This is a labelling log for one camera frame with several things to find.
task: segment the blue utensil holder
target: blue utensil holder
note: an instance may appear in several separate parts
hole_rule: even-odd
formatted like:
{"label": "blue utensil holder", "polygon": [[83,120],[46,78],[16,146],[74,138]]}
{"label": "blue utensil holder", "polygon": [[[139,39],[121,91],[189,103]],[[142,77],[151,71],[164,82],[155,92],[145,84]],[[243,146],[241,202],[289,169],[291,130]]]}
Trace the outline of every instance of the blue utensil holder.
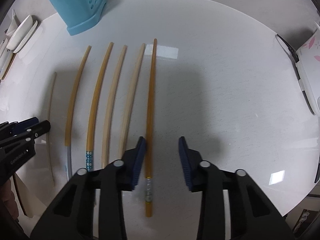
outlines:
{"label": "blue utensil holder", "polygon": [[76,35],[95,26],[107,0],[50,0],[67,24],[69,34]]}

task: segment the human hand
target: human hand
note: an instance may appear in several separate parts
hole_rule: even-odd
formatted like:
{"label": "human hand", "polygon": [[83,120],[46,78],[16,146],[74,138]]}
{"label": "human hand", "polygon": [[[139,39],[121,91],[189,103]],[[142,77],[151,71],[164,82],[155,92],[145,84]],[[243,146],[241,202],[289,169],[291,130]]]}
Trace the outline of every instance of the human hand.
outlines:
{"label": "human hand", "polygon": [[14,193],[11,191],[11,181],[8,180],[0,187],[0,199],[7,207],[10,215],[16,220],[19,216],[18,206],[15,201]]}

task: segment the blue polka dot pattern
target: blue polka dot pattern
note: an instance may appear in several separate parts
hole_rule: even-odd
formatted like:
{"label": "blue polka dot pattern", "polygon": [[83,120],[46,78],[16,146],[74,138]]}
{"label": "blue polka dot pattern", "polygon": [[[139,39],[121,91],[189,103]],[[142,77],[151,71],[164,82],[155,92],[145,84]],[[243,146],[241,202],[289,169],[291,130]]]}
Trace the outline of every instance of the blue polka dot pattern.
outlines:
{"label": "blue polka dot pattern", "polygon": [[88,171],[93,171],[93,152],[86,153],[85,167]]}

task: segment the round table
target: round table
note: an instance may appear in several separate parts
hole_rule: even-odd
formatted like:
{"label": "round table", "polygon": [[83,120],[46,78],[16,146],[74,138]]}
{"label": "round table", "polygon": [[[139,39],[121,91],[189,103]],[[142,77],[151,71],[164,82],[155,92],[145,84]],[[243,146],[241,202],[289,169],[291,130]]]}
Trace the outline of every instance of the round table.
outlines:
{"label": "round table", "polygon": [[[49,204],[67,182],[64,129],[76,72],[92,46],[76,96],[72,127],[73,172],[85,167],[92,95],[107,46],[114,47],[100,94],[94,169],[101,167],[103,122],[110,84],[124,44],[111,128],[110,161],[116,159],[126,94],[142,43],[146,51],[132,110],[127,149],[145,136],[153,39],[158,40],[153,142],[154,215],[144,215],[144,174],[123,192],[128,239],[195,239],[201,193],[188,191],[178,138],[221,170],[244,169],[282,215],[314,187],[319,125],[298,84],[288,51],[275,33],[253,18],[210,0],[108,0],[100,22],[69,36],[58,14],[44,20],[19,52],[0,86],[5,120],[46,118],[53,72],[50,151],[19,171],[37,197]],[[38,142],[45,144],[45,139]],[[98,212],[94,214],[97,234]]]}

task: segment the white tabletop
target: white tabletop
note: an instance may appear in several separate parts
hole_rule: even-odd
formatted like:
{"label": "white tabletop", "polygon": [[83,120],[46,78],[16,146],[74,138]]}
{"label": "white tabletop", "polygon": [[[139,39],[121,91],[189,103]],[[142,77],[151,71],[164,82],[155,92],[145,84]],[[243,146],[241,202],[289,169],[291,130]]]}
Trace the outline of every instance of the white tabletop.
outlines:
{"label": "white tabletop", "polygon": [[[52,188],[45,151],[18,172],[45,203],[67,182],[64,129],[76,72],[88,45],[72,127],[73,172],[85,167],[92,95],[108,44],[115,43],[100,94],[94,169],[100,169],[102,129],[113,71],[124,44],[127,54],[116,94],[110,161],[115,160],[131,74],[144,42],[127,149],[145,136],[151,46],[158,39],[154,125],[154,215],[144,216],[140,184],[123,193],[129,239],[195,239],[200,193],[188,192],[178,138],[222,170],[246,170],[282,215],[314,187],[319,125],[300,90],[287,51],[275,33],[253,18],[210,0],[108,0],[101,21],[69,36],[58,14],[44,20],[19,52],[0,86],[4,120],[46,118],[53,72],[50,150]],[[94,215],[97,232],[97,212]]]}

